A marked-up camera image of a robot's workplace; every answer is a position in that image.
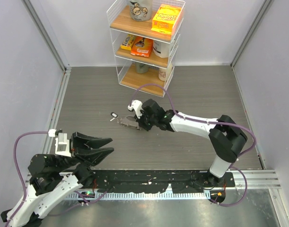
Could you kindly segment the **key with black tag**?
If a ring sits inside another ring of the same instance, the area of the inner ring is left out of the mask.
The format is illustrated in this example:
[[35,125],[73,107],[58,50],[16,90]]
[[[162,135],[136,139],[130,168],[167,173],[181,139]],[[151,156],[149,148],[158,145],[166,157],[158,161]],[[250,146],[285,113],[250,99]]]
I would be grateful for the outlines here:
[[116,113],[114,113],[114,112],[111,112],[110,115],[111,115],[110,122],[118,118],[118,115]]

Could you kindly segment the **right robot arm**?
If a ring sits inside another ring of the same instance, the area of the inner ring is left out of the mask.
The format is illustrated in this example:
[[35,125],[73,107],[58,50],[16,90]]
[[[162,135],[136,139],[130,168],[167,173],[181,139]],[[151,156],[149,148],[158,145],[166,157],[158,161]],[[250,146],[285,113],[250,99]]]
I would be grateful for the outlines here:
[[156,126],[162,131],[185,132],[209,139],[216,153],[207,174],[207,181],[212,186],[223,183],[224,174],[236,162],[247,142],[246,134],[227,115],[205,119],[172,109],[165,111],[152,99],[144,103],[133,100],[128,110],[135,113],[134,119],[146,131]]

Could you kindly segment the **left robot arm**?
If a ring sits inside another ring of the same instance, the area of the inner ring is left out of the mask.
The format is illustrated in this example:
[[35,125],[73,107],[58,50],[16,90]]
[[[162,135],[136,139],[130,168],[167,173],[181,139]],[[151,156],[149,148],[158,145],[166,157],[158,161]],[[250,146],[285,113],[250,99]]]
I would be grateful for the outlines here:
[[23,196],[14,208],[3,211],[7,227],[38,227],[49,212],[72,192],[89,188],[95,176],[91,167],[101,163],[114,148],[112,138],[97,138],[75,132],[69,138],[62,130],[38,131],[55,138],[54,154],[35,154],[28,166],[29,183],[22,181]]

